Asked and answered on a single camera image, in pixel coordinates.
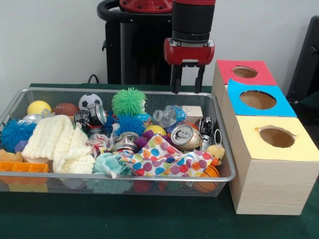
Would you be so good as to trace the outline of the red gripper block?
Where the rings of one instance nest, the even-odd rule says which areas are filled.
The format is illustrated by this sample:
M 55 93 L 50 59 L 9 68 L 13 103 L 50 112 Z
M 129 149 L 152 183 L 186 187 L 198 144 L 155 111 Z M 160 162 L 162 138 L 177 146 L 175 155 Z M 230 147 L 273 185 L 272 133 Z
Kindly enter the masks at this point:
M 215 52 L 215 43 L 212 39 L 205 43 L 184 43 L 173 39 L 164 41 L 164 59 L 172 66 L 173 93 L 178 94 L 182 77 L 183 64 L 194 63 L 200 65 L 195 79 L 195 93 L 201 92 L 205 65 L 211 63 Z

